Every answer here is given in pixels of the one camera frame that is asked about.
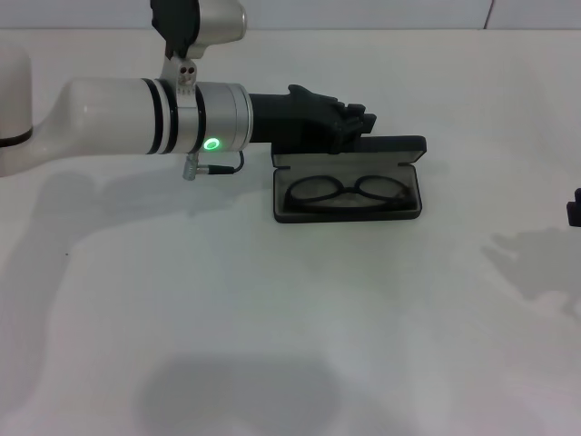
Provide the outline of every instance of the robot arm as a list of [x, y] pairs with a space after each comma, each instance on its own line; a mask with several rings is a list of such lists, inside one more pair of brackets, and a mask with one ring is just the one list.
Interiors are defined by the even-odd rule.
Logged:
[[0, 42], [0, 176], [74, 156], [186, 154], [184, 177], [234, 173], [198, 165], [199, 153], [242, 152], [250, 142], [284, 153], [342, 153], [371, 132], [365, 107], [291, 86], [287, 95], [249, 95], [240, 84], [197, 82], [209, 45], [240, 40], [247, 17], [237, 0], [152, 0], [166, 41], [159, 79], [74, 79], [52, 112], [32, 126], [27, 54]]

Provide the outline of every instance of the glasses lens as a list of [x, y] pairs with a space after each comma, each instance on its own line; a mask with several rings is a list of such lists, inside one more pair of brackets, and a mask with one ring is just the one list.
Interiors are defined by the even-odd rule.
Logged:
[[368, 177], [361, 182], [360, 190], [377, 197], [400, 197], [402, 187], [385, 177]]
[[333, 195], [339, 190], [337, 183], [327, 177], [312, 177], [292, 188], [292, 196], [297, 200], [311, 200]]

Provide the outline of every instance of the white table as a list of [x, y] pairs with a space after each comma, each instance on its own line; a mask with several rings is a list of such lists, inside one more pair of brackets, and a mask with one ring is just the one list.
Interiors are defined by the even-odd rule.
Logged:
[[[155, 77], [148, 31], [20, 31], [35, 118]], [[201, 79], [302, 84], [423, 134], [415, 222], [284, 226], [268, 147], [181, 179], [83, 158], [0, 181], [2, 436], [581, 432], [581, 33], [250, 32]]]

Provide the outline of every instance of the black band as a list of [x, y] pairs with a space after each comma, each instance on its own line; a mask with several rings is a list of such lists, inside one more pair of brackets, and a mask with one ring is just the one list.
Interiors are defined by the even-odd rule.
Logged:
[[25, 143], [33, 136], [33, 129], [30, 129], [25, 134], [15, 136], [14, 138], [0, 139], [0, 148], [13, 147], [21, 143]]
[[198, 86], [196, 86], [196, 103], [198, 105], [198, 136], [190, 153], [198, 153], [206, 137], [206, 103], [203, 101], [202, 91]]
[[165, 95], [167, 96], [167, 102], [170, 106], [170, 138], [167, 141], [167, 146], [162, 154], [169, 154], [175, 148], [178, 142], [178, 131], [180, 129], [180, 117], [178, 115], [178, 102], [175, 100], [175, 94], [173, 93], [170, 84], [165, 80], [158, 81], [162, 86]]
[[153, 99], [153, 111], [155, 113], [155, 136], [153, 137], [152, 149], [148, 154], [156, 154], [159, 152], [162, 146], [163, 138], [163, 109], [162, 109], [162, 98], [160, 97], [160, 92], [155, 86], [153, 80], [142, 79], [152, 93]]

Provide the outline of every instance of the cable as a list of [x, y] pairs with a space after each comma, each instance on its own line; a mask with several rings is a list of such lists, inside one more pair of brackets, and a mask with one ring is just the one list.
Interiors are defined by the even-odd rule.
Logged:
[[244, 168], [244, 152], [240, 152], [240, 165], [236, 168], [233, 166], [220, 166], [220, 165], [208, 165], [209, 175], [232, 175], [238, 173], [242, 168]]

